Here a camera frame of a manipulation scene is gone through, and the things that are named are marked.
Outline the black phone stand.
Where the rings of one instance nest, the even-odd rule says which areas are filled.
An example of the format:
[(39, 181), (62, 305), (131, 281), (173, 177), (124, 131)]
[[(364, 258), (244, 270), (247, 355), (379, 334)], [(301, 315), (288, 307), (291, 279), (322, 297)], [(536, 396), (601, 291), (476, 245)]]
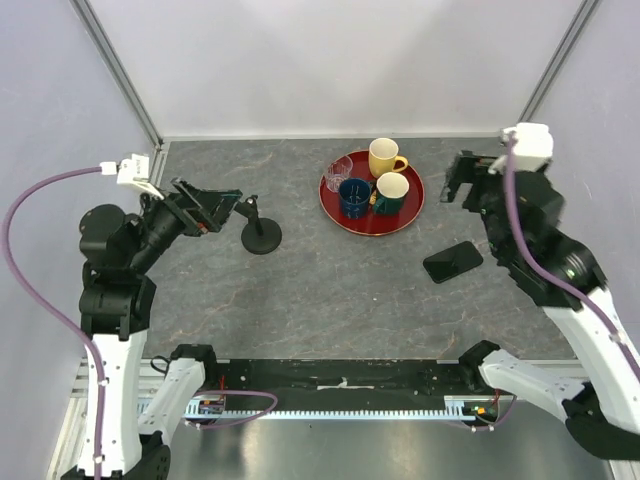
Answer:
[(254, 255), (266, 255), (280, 245), (282, 230), (276, 221), (259, 215), (257, 199), (257, 195), (251, 195), (237, 203), (234, 210), (247, 219), (241, 232), (243, 247)]

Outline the black smartphone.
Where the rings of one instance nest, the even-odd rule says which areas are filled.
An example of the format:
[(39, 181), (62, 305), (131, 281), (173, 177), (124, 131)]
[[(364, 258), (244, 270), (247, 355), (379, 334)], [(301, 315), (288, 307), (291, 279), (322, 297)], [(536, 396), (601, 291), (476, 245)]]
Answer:
[(464, 241), (435, 253), (422, 262), (429, 277), (442, 284), (479, 267), (483, 257), (470, 242)]

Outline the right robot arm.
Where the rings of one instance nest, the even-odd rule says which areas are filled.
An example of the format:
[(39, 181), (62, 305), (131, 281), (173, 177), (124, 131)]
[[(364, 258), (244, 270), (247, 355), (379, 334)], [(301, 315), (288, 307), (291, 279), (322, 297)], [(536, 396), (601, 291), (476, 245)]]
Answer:
[(461, 185), (470, 185), (463, 208), (479, 214), (498, 265), (557, 326), (587, 378), (561, 378), (482, 340), (460, 357), (459, 384), (473, 394), (501, 390), (552, 414), (599, 459), (636, 461), (639, 354), (622, 338), (606, 276), (592, 252), (560, 230), (564, 198), (545, 167), (514, 175), (519, 225), (536, 263), (574, 290), (555, 285), (527, 264), (512, 233), (503, 178), (489, 171), (493, 161), (470, 151), (458, 153), (447, 171), (441, 200), (452, 202)]

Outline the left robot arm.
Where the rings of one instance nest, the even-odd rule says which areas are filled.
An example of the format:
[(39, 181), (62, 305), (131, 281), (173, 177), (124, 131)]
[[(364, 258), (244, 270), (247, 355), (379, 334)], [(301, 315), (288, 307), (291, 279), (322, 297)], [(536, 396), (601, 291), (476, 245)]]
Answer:
[(192, 397), (219, 382), (209, 345), (180, 345), (144, 412), (139, 374), (155, 283), (147, 273), (181, 235), (218, 232), (241, 200), (239, 190), (201, 190), (175, 179), (173, 191), (143, 194), (140, 215), (112, 204), (81, 219), (81, 331), (89, 338), (85, 443), (67, 479), (164, 479), (170, 444)]

